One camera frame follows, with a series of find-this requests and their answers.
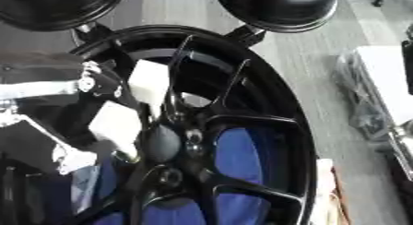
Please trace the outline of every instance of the wheel rim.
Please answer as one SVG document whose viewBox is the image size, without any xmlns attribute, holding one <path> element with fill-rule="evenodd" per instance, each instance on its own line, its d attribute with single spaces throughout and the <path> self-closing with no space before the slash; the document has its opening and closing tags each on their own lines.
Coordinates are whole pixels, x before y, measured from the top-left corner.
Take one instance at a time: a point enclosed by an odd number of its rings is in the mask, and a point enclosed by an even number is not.
<svg viewBox="0 0 413 225">
<path fill-rule="evenodd" d="M 122 45 L 113 46 L 114 41 Z M 138 59 L 168 64 L 173 88 L 167 94 L 162 116 L 140 138 L 141 143 L 145 143 L 141 145 L 146 155 L 144 162 L 131 167 L 124 184 L 112 195 L 67 224 L 91 222 L 127 207 L 132 211 L 131 224 L 140 224 L 142 210 L 148 205 L 182 197 L 196 202 L 206 224 L 218 224 L 215 198 L 227 193 L 256 196 L 269 202 L 271 208 L 265 219 L 281 224 L 308 222 L 316 178 L 309 126 L 288 86 L 259 56 L 218 34 L 178 26 L 120 30 L 72 53 L 98 63 L 112 64 L 124 78 Z M 202 96 L 210 103 L 200 108 L 189 106 L 182 100 L 182 92 Z M 93 105 L 86 104 L 89 101 L 90 97 L 85 97 L 85 101 L 80 101 L 77 106 L 68 107 L 62 114 L 64 119 L 88 122 L 93 115 L 91 113 L 102 104 L 96 100 L 93 100 Z M 288 147 L 284 155 L 287 175 L 282 185 L 252 184 L 217 169 L 215 141 L 224 130 L 237 127 L 248 127 L 249 130 L 250 127 L 265 127 L 283 136 Z M 84 127 L 79 124 L 59 130 L 69 138 L 85 134 Z M 179 145 L 176 152 L 164 159 L 150 156 L 145 149 L 157 131 L 166 132 L 168 139 L 176 139 L 178 143 L 175 143 Z M 195 135 L 200 133 L 202 139 L 193 140 L 188 136 L 191 131 L 195 131 Z M 175 148 L 176 144 L 171 142 L 174 141 L 165 143 L 159 151 Z M 182 147 L 187 144 L 197 144 L 201 150 Z M 159 185 L 159 179 L 165 173 L 170 172 L 178 183 L 166 180 L 168 182 L 161 188 L 155 186 Z"/>
</svg>

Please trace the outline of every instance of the metal bolt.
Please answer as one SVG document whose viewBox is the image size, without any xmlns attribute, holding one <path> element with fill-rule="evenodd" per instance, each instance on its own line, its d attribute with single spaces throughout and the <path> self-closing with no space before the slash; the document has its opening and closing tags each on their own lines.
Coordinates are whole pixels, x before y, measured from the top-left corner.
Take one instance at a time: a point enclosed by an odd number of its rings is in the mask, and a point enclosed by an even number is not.
<svg viewBox="0 0 413 225">
<path fill-rule="evenodd" d="M 199 144 L 202 142 L 202 132 L 198 129 L 191 129 L 186 131 L 186 137 L 188 138 L 188 143 Z"/>
<path fill-rule="evenodd" d="M 205 150 L 201 145 L 187 143 L 186 144 L 186 151 L 191 157 L 201 157 L 205 154 Z"/>
<path fill-rule="evenodd" d="M 83 92 L 89 92 L 95 87 L 96 81 L 92 77 L 82 77 L 78 81 L 78 88 Z"/>
<path fill-rule="evenodd" d="M 113 93 L 115 98 L 120 98 L 122 96 L 122 87 L 119 86 L 116 91 Z"/>
<path fill-rule="evenodd" d="M 170 187 L 178 186 L 183 180 L 183 174 L 176 169 L 167 169 L 160 174 L 159 182 Z"/>
</svg>

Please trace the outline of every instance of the white foam block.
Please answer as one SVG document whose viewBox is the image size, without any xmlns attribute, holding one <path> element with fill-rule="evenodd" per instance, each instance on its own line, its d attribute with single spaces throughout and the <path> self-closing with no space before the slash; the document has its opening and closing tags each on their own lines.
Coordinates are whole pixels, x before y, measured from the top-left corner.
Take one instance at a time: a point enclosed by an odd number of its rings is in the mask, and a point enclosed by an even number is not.
<svg viewBox="0 0 413 225">
<path fill-rule="evenodd" d="M 147 103 L 152 114 L 158 117 L 160 106 L 170 86 L 168 66 L 139 60 L 129 77 L 128 84 L 135 99 Z"/>
<path fill-rule="evenodd" d="M 132 159 L 137 156 L 134 142 L 142 130 L 142 124 L 135 110 L 106 101 L 90 122 L 88 130 L 98 140 L 110 140 L 119 151 Z"/>
</svg>

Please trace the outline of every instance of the metal bracket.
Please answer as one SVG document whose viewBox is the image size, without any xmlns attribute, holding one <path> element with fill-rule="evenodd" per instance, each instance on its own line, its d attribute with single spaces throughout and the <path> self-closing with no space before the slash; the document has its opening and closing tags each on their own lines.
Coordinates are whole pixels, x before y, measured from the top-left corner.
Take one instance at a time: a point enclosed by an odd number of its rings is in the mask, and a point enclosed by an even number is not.
<svg viewBox="0 0 413 225">
<path fill-rule="evenodd" d="M 237 41 L 246 47 L 251 47 L 263 41 L 265 36 L 266 30 L 258 29 L 251 25 L 243 25 L 225 35 L 225 37 Z"/>
<path fill-rule="evenodd" d="M 79 40 L 87 43 L 106 38 L 112 35 L 113 31 L 98 22 L 92 22 L 75 28 L 74 33 Z"/>
</svg>

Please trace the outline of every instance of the blue fabric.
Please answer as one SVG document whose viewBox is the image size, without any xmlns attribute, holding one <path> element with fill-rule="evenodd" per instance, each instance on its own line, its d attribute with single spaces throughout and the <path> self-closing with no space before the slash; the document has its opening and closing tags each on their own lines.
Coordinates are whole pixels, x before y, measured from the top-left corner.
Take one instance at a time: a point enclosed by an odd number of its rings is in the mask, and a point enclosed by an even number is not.
<svg viewBox="0 0 413 225">
<path fill-rule="evenodd" d="M 218 140 L 216 165 L 231 177 L 261 184 L 263 175 L 254 142 L 244 129 L 226 131 Z M 258 223 L 266 202 L 248 195 L 219 195 L 219 224 L 254 225 Z M 145 211 L 146 225 L 205 224 L 195 202 L 176 209 L 149 207 Z"/>
<path fill-rule="evenodd" d="M 104 198 L 116 188 L 116 172 L 110 160 L 104 161 L 100 166 L 100 187 L 98 197 Z M 122 225 L 121 213 L 113 213 L 94 223 L 94 225 Z"/>
</svg>

